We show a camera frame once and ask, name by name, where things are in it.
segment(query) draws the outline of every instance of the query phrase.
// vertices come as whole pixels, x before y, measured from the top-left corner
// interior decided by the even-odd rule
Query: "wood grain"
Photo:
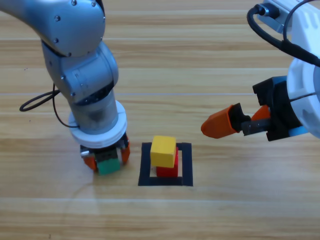
[[[200,131],[231,104],[253,115],[252,86],[288,72],[291,57],[247,25],[259,2],[103,2],[132,144],[129,164],[108,176],[85,166],[51,102],[19,112],[52,80],[38,36],[0,13],[0,240],[319,240],[318,139]],[[68,103],[56,104],[66,121]],[[138,186],[154,135],[192,143],[194,187]]]

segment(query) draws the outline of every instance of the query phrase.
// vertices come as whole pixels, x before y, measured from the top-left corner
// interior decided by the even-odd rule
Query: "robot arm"
[[[241,131],[245,136],[267,132],[268,140],[274,141],[309,132],[320,138],[320,11],[307,2],[311,0],[265,0],[255,6],[258,18],[276,32],[283,34],[288,23],[291,42],[285,35],[283,41],[268,36],[248,17],[260,37],[294,59],[287,76],[253,86],[261,108],[252,118],[243,114],[239,103],[232,105],[203,123],[204,135],[219,139]]]
[[[117,158],[125,163],[130,154],[127,117],[115,99],[119,73],[103,42],[102,0],[1,0],[0,11],[24,22],[40,37],[53,86],[71,108],[65,126],[80,144],[84,162],[100,173],[115,170]]]
[[[94,51],[105,33],[100,4],[95,0],[3,0],[0,11],[30,26],[55,53],[81,57]]]

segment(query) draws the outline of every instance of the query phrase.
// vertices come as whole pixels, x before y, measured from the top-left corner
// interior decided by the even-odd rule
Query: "black square marker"
[[[151,170],[151,142],[143,142],[141,148],[141,165],[138,186],[188,186],[193,187],[192,169],[192,145],[191,143],[177,143],[179,151],[182,151],[182,176],[157,177],[150,176]]]

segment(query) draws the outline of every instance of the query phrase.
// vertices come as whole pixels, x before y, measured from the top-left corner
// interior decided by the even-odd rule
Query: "yellow block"
[[[171,136],[154,136],[150,158],[154,167],[173,168],[175,165],[177,141]]]

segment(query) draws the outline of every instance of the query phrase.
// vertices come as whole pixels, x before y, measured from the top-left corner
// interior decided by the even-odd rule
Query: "black cable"
[[[67,128],[79,128],[79,126],[70,126],[70,125],[67,125],[67,124],[65,124],[65,123],[60,119],[60,117],[59,117],[59,115],[58,115],[58,112],[57,112],[57,109],[56,109],[56,102],[55,102],[55,96],[57,96],[59,93],[60,93],[60,90],[56,90],[56,85],[53,84],[53,90],[52,90],[52,91],[46,92],[46,93],[44,93],[44,94],[41,94],[41,95],[39,95],[39,96],[36,96],[35,98],[30,99],[29,101],[27,101],[27,102],[25,102],[24,104],[22,104],[19,110],[20,110],[21,112],[27,112],[27,111],[30,111],[30,110],[32,110],[32,109],[35,109],[35,108],[41,106],[42,104],[44,104],[44,103],[46,103],[46,102],[48,102],[49,100],[52,99],[53,110],[54,110],[55,116],[56,116],[56,118],[59,120],[59,122],[60,122],[63,126],[65,126],[65,127],[67,127]],[[41,100],[40,102],[38,102],[38,103],[30,106],[30,107],[26,107],[26,106],[28,106],[29,104],[33,103],[34,101],[39,100],[39,99],[42,99],[42,98],[45,97],[45,96],[48,96],[48,97],[45,98],[45,99],[43,99],[43,100]]]
[[[56,91],[56,85],[53,84],[52,93],[54,93],[55,91]],[[53,95],[53,97],[52,97],[52,104],[53,104],[53,110],[54,110],[55,116],[56,116],[56,118],[59,120],[59,122],[60,122],[63,126],[65,126],[65,127],[67,127],[67,128],[70,128],[70,129],[77,129],[77,128],[79,128],[79,126],[70,126],[70,125],[67,125],[67,124],[65,124],[65,123],[60,119],[60,117],[59,117],[59,115],[58,115],[58,112],[57,112],[57,109],[56,109],[55,95]]]
[[[42,105],[42,104],[48,102],[49,100],[53,99],[53,98],[54,98],[56,95],[58,95],[59,93],[60,93],[60,91],[59,91],[59,90],[56,90],[56,91],[54,91],[54,92],[49,91],[49,92],[46,92],[46,93],[44,93],[44,94],[41,94],[41,95],[39,95],[39,96],[37,96],[37,97],[35,97],[35,98],[30,99],[29,101],[25,102],[24,104],[22,104],[19,110],[20,110],[21,112],[27,112],[27,111],[30,111],[30,110],[32,110],[32,109],[35,109],[35,108],[39,107],[40,105]],[[45,97],[45,96],[48,96],[48,97],[45,98],[45,99],[43,99],[42,101],[40,101],[40,102],[32,105],[32,106],[26,108],[26,106],[28,106],[29,104],[33,103],[33,102],[36,101],[36,100],[42,99],[42,98]]]
[[[251,27],[251,29],[258,35],[260,36],[263,40],[267,41],[268,43],[270,43],[272,46],[276,47],[277,49],[279,49],[281,47],[281,41],[276,39],[275,37],[271,36],[270,34],[268,34],[267,32],[265,32],[255,21],[254,19],[254,15],[256,14],[263,14],[264,13],[264,9],[261,7],[259,8],[258,5],[256,5],[255,7],[251,8],[247,15],[246,15],[246,19],[247,22],[249,24],[249,26]]]
[[[304,2],[302,2],[303,4],[307,3],[306,1],[308,2],[311,2],[311,0],[305,0]],[[300,6],[302,6],[303,4],[302,3],[299,3],[301,5],[297,6],[296,8],[292,9],[292,13],[291,13],[291,16],[294,12],[294,10],[298,9]],[[303,49],[302,47],[296,45],[296,44],[293,44],[291,43],[290,41],[288,40],[278,40],[274,37],[272,37],[270,34],[268,34],[267,32],[265,32],[255,21],[254,19],[254,15],[256,14],[259,14],[261,16],[264,16],[266,14],[266,9],[268,9],[268,14],[270,16],[272,16],[273,18],[277,18],[277,14],[275,14],[274,12],[276,13],[279,13],[279,9],[277,7],[275,7],[274,5],[272,4],[269,4],[269,5],[266,5],[266,4],[258,4],[256,6],[254,6],[252,9],[250,9],[247,13],[247,21],[248,21],[248,24],[249,26],[251,27],[251,29],[257,34],[259,35],[262,39],[264,39],[265,41],[267,41],[268,43],[270,43],[271,45],[273,45],[274,47],[276,47],[277,49],[279,49],[280,51],[294,57],[294,58],[297,58],[297,59],[300,59],[306,63],[309,63],[309,64],[312,64],[312,65],[315,65],[317,67],[320,67],[320,59],[312,54],[311,52],[308,52],[307,50]]]
[[[294,12],[295,12],[298,8],[300,8],[302,5],[307,4],[307,3],[310,3],[310,2],[313,2],[313,1],[315,1],[315,0],[304,0],[304,1],[302,1],[302,2],[299,2],[299,3],[298,3],[297,5],[295,5],[295,7],[292,8],[292,10],[289,12],[287,18],[285,19],[284,26],[283,26],[283,40],[284,40],[285,42],[289,42],[288,37],[287,37],[287,31],[288,31],[289,21],[290,21],[292,15],[294,14]]]

